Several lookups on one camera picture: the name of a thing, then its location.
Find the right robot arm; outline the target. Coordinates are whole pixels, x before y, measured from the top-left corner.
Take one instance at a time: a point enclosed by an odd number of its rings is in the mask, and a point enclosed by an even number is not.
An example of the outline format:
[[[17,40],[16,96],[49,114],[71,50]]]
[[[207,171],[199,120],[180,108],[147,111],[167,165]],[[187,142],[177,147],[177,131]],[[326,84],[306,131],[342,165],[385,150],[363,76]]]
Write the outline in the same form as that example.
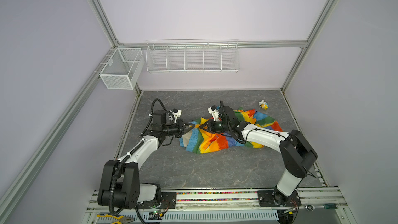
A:
[[[229,106],[225,106],[223,101],[218,108],[212,106],[208,110],[212,118],[200,125],[203,131],[226,134],[241,144],[254,142],[281,154],[285,170],[267,203],[287,205],[300,182],[318,159],[317,153],[304,135],[298,130],[277,132],[239,120],[235,112]]]

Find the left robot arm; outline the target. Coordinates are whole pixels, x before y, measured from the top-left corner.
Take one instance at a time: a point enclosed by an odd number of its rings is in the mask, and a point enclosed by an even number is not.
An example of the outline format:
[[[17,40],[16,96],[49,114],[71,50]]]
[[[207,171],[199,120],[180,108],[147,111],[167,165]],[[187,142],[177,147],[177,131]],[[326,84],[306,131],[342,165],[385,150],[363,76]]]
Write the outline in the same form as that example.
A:
[[[134,209],[141,203],[154,206],[161,203],[161,187],[140,183],[140,169],[149,156],[164,145],[167,137],[178,139],[195,127],[180,118],[180,110],[161,107],[161,110],[150,110],[140,141],[124,156],[104,165],[97,202],[108,207],[111,215]]]

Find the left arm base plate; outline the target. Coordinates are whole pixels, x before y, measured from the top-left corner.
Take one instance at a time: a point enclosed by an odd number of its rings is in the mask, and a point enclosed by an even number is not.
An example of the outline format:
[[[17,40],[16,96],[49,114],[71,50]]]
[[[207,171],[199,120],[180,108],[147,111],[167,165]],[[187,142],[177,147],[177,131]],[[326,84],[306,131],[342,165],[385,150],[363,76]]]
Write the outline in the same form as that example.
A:
[[[174,209],[177,203],[177,193],[175,191],[171,192],[161,192],[157,194],[154,200],[143,201],[137,204],[139,209]]]

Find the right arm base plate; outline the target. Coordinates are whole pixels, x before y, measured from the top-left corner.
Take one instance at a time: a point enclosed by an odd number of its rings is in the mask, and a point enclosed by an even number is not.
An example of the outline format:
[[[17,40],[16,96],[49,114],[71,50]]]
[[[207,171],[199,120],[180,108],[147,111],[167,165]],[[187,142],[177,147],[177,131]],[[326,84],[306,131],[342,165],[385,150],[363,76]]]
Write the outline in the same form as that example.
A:
[[[261,207],[300,207],[302,205],[297,190],[288,197],[274,190],[259,190],[257,194]]]

